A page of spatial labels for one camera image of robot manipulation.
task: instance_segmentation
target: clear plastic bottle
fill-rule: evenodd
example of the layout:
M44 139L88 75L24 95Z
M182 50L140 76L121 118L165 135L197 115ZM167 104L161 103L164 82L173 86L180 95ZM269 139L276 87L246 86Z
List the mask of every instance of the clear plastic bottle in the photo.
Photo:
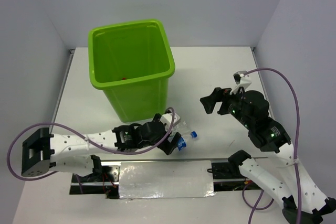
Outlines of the clear plastic bottle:
M170 138L172 139L177 132L181 134L181 138L179 139L179 142L177 143L177 148L179 151L182 150L183 148L186 148L187 141L197 137L197 133L195 131L191 131L188 128L188 125L186 124L186 122L184 121L180 122L178 125L173 127L173 131L172 131Z

